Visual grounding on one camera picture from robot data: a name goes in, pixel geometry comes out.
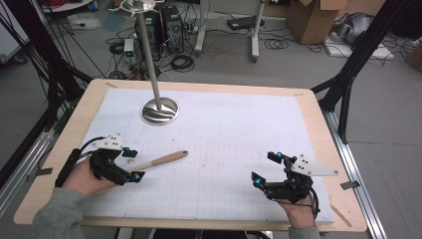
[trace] table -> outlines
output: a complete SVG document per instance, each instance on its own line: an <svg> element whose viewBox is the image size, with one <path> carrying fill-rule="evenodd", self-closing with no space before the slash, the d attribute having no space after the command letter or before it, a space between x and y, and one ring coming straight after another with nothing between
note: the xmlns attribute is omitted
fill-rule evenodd
<svg viewBox="0 0 422 239"><path fill-rule="evenodd" d="M104 95L109 88L151 89L149 82L130 82L115 80L94 80L90 83L78 107L59 137L44 167L53 167L53 173L39 176L21 206L14 220L18 224L31 224L35 213L49 200L54 181L66 158L73 148L80 147L90 127L91 121L100 108ZM334 211L335 222L319 225L320 231L361 232L366 230L366 223L352 190L343 190L340 184L348 181L341 160L332 141L312 91L304 89L262 88L245 86L223 86L183 83L159 83L165 91L194 91L213 93L242 93L270 96L295 97L300 105L309 138L316 157L324 164L338 169L338 176L325 177L323 183ZM190 228L190 229L227 229L227 230L286 230L288 224L254 221L219 221L219 220L177 220L177 219L139 219L139 218L85 218L83 225L152 227L152 228Z"/></svg>
<svg viewBox="0 0 422 239"><path fill-rule="evenodd" d="M252 59L254 60L255 63L257 63L258 58L260 56L260 50L259 50L259 44L258 44L258 32L260 30L260 23L261 23L261 17L264 12L264 6L265 6L265 1L260 0L258 13L256 15L256 23L255 23L255 27L254 27L254 30L252 31L252 36L251 36ZM198 36L196 38L196 45L195 45L196 57L199 57L199 54L202 52L202 45L204 44L205 31L207 28L204 24L206 19L204 20L204 1L203 0L201 0L200 2L199 20L200 20L199 21L200 26L198 29Z"/></svg>

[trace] wire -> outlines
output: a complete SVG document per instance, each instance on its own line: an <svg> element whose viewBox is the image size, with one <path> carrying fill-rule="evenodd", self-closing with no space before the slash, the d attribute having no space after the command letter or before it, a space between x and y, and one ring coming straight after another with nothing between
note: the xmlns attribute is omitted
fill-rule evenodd
<svg viewBox="0 0 422 239"><path fill-rule="evenodd" d="M247 29L247 31L245 33L239 33L239 32L229 32L229 31L226 31L226 30L221 30L221 29L216 29L216 28L209 28L209 29L205 30L205 32L207 32L207 33L209 33L209 32L221 32L221 33L227 34L229 36L231 36L231 35L246 36L246 35L248 35L249 32L251 32L251 29Z"/></svg>
<svg viewBox="0 0 422 239"><path fill-rule="evenodd" d="M313 194L313 213L314 213L314 219L317 218L317 215L319 214L320 210L319 210L319 200L317 199L317 193L316 191L311 187L310 188L311 193Z"/></svg>
<svg viewBox="0 0 422 239"><path fill-rule="evenodd" d="M112 58L114 57L114 55L112 55L110 58L109 58L109 60L108 60L108 68L106 69L106 71L105 71L105 75L109 72L109 69L111 69L111 60L112 60ZM98 77L101 77L102 75L98 75L98 76L93 76L93 78L95 79L95 78L98 78Z"/></svg>
<svg viewBox="0 0 422 239"><path fill-rule="evenodd" d="M191 56L178 55L173 58L170 65L171 70L186 73L193 70L195 67L195 62Z"/></svg>
<svg viewBox="0 0 422 239"><path fill-rule="evenodd" d="M109 45L108 49L113 54L122 55L124 51L124 42L123 41L113 42Z"/></svg>
<svg viewBox="0 0 422 239"><path fill-rule="evenodd" d="M272 29L272 30L260 29L260 32L269 33L269 32L283 31L283 30L288 30L288 28L279 28L279 29Z"/></svg>
<svg viewBox="0 0 422 239"><path fill-rule="evenodd" d="M113 71L109 74L108 78L113 80L126 80L127 75L120 71Z"/></svg>
<svg viewBox="0 0 422 239"><path fill-rule="evenodd" d="M210 13L210 9L211 9L211 3L210 3L210 0L208 0L208 11L207 11L207 16L204 18L204 21L203 21L203 22L201 22L201 24L199 25L198 29L200 29L200 28L202 27L202 25L204 25L204 24L205 24L205 22L208 20L208 16L209 16L209 13Z"/></svg>
<svg viewBox="0 0 422 239"><path fill-rule="evenodd" d="M97 140L101 140L101 139L104 139L105 137L103 137L103 136L99 136L99 137L95 137L95 138L92 138L92 139L90 139L90 140L88 140L82 147L81 147L81 152L83 152L84 150L85 150L85 148L88 146L88 145L90 145L92 142L94 142L94 141L97 141Z"/></svg>
<svg viewBox="0 0 422 239"><path fill-rule="evenodd" d="M289 48L289 43L283 39L270 38L265 40L264 46L271 50L282 50Z"/></svg>
<svg viewBox="0 0 422 239"><path fill-rule="evenodd" d="M102 70L100 70L100 68L97 66L97 64L93 61L93 59L90 57L90 55L88 55L88 53L84 50L84 48L78 43L78 41L74 38L74 36L72 34L69 33L69 36L71 36L71 38L75 41L75 43L78 45L78 47L81 49L81 51L83 51L83 53L88 57L88 59L93 63L93 65L97 68L97 70L102 74L102 76L106 77L106 75L102 72Z"/></svg>
<svg viewBox="0 0 422 239"><path fill-rule="evenodd" d="M161 73L164 74L170 80L170 82L174 82L173 79L170 77L170 75L168 75L165 72L161 72Z"/></svg>

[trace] white paper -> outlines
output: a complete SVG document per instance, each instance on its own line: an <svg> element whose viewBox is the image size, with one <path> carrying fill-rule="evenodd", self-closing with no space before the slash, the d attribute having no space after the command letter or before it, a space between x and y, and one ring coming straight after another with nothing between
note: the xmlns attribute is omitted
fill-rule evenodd
<svg viewBox="0 0 422 239"><path fill-rule="evenodd" d="M145 123L139 112L152 91L110 89L84 141L120 133L123 145L138 151L134 160L118 157L128 169L169 153L182 159L145 170L139 183L127 183L84 205L88 216L288 221L278 203L254 187L251 172L284 181L284 166L268 151L315 159L294 97L161 91L179 104L168 125ZM333 215L321 178L313 177L319 197L317 222Z"/></svg>

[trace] black stand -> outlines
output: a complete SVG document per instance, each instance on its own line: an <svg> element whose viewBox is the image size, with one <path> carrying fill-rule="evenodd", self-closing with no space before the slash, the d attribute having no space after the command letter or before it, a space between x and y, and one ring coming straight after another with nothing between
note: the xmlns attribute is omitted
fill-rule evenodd
<svg viewBox="0 0 422 239"><path fill-rule="evenodd" d="M344 144L346 140L346 125L350 103L351 86L357 74L372 56L390 28L407 10L421 0L387 0L379 10L362 39L357 43L350 58L341 71L332 79L312 88L316 94L328 89L319 106L328 112L334 112L335 105L341 100L338 134Z"/></svg>
<svg viewBox="0 0 422 239"><path fill-rule="evenodd" d="M6 3L10 12L14 15L29 37L31 44L41 56L36 56L15 31L13 26L10 25L10 21L8 22L8 15L0 16L0 24L5 27L28 55L28 58L34 65L40 79L48 83L47 99L49 105L46 112L25 137L18 149L1 168L0 188L8 181L10 175L12 175L18 167L39 134L43 130L48 131L57 121L57 110L60 105L63 102L70 102L75 105L82 96L84 89L80 87L75 77L85 83L89 83L93 79L65 61L53 39L47 32L44 24L41 22L35 7L32 5L32 1L4 0L4 3ZM4 7L3 0L1 1L0 7ZM36 75L28 77L34 78L34 80L38 78Z"/></svg>

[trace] electronic device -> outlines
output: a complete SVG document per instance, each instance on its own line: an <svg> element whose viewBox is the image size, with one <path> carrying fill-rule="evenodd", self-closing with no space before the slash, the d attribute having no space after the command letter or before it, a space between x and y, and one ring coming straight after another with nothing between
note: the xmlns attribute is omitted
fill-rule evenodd
<svg viewBox="0 0 422 239"><path fill-rule="evenodd" d="M227 20L227 25L233 31L237 31L237 30L241 30L241 29L254 28L256 22L257 22L257 17L253 16L253 17L244 17L244 18ZM261 20L260 26L264 26L264 25L265 25L265 22L263 20Z"/></svg>
<svg viewBox="0 0 422 239"><path fill-rule="evenodd" d="M165 41L168 53L182 53L183 46L183 22L176 6L161 8L164 24Z"/></svg>
<svg viewBox="0 0 422 239"><path fill-rule="evenodd" d="M148 35L149 49L151 50L152 60L158 61L161 58L159 50L164 39L160 16L157 12L154 11L145 12L143 13L143 16L145 17L146 33ZM134 24L134 30L138 36L137 41L139 43L139 47L140 49L143 49L137 21Z"/></svg>
<svg viewBox="0 0 422 239"><path fill-rule="evenodd" d="M273 201L281 199L289 200L291 203L297 203L299 200L306 198L312 194L313 213L315 218L319 213L317 193L313 189L313 180L311 176L329 176L338 175L338 171L334 170L316 160L307 160L301 156L289 157L280 152L268 152L267 158L276 163L283 163L284 172L287 179L283 182L267 182L267 180L252 172L253 185L264 192L265 196Z"/></svg>
<svg viewBox="0 0 422 239"><path fill-rule="evenodd" d="M136 55L134 52L134 40L131 38L124 39L124 57L128 65L132 66L136 63Z"/></svg>
<svg viewBox="0 0 422 239"><path fill-rule="evenodd" d="M362 38L372 22L372 17L364 13L344 14L334 21L330 32L335 33L348 45L355 45L356 41Z"/></svg>
<svg viewBox="0 0 422 239"><path fill-rule="evenodd" d="M92 145L97 149L94 151L84 152L88 145ZM95 137L86 142L81 149L74 148L65 165L59 172L55 181L56 187L62 187L63 183L71 174L75 164L83 157L90 157L91 170L97 179L106 178L115 184L124 185L127 182L139 182L145 175L144 171L127 172L114 163L114 160L121 155L122 157L134 158L137 155L136 150L130 150L123 147L122 139L119 134L110 135L108 137Z"/></svg>

